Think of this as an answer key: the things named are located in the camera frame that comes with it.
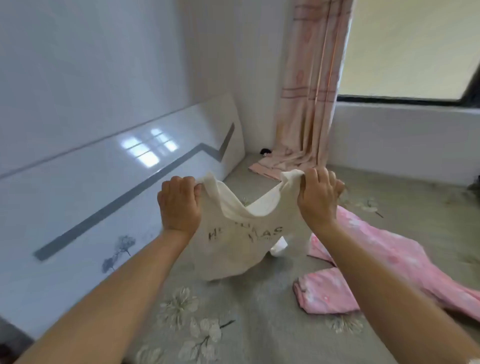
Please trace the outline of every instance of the white fabric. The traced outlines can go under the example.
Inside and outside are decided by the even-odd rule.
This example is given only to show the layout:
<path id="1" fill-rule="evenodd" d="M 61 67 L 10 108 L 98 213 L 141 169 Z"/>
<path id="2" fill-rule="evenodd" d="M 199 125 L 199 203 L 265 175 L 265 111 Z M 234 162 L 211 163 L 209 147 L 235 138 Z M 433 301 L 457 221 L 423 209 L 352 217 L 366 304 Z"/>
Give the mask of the white fabric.
<path id="1" fill-rule="evenodd" d="M 281 182 L 248 207 L 213 175 L 200 180 L 202 222 L 190 244 L 198 275 L 212 280 L 241 274 L 281 237 L 286 254 L 305 254 L 311 232 L 297 206 L 302 175 L 283 172 Z"/>

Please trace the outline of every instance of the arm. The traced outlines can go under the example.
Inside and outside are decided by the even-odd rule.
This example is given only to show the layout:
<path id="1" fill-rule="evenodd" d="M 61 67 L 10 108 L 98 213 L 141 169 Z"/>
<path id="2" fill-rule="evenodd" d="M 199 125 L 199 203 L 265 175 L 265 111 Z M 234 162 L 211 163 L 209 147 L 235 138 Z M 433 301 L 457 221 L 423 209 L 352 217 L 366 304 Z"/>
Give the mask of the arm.
<path id="1" fill-rule="evenodd" d="M 399 363 L 467 364 L 480 348 L 443 310 L 353 241 L 337 224 L 339 181 L 325 168 L 305 172 L 298 204 L 360 309 Z"/>
<path id="2" fill-rule="evenodd" d="M 173 263 L 200 223 L 193 177 L 163 182 L 157 199 L 164 230 L 95 287 L 17 361 L 117 364 L 155 301 Z"/>

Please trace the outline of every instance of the pink curtain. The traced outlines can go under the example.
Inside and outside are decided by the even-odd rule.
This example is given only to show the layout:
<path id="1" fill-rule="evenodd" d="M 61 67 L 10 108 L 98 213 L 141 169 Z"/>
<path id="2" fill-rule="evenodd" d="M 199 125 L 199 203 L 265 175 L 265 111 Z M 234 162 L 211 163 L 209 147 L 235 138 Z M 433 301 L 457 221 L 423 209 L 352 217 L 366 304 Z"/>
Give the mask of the pink curtain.
<path id="1" fill-rule="evenodd" d="M 297 0 L 271 155 L 250 166 L 280 172 L 325 166 L 354 0 Z"/>

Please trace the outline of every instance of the left hand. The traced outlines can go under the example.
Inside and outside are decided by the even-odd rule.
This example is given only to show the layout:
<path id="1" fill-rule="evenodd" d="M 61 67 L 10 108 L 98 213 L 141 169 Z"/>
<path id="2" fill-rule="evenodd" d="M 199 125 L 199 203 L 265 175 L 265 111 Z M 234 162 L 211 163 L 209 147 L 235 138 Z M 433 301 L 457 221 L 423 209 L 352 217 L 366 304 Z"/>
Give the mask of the left hand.
<path id="1" fill-rule="evenodd" d="M 200 190 L 195 186 L 195 178 L 189 176 L 172 177 L 162 183 L 157 195 L 164 230 L 185 233 L 188 239 L 195 234 L 200 225 Z"/>

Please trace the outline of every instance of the window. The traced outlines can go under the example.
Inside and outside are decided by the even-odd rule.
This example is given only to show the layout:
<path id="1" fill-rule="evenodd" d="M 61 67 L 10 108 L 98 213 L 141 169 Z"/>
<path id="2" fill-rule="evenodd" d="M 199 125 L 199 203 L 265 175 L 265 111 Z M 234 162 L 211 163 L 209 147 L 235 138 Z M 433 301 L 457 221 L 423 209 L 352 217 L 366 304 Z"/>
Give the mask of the window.
<path id="1" fill-rule="evenodd" d="M 478 0 L 358 0 L 338 99 L 478 104 L 479 14 Z"/>

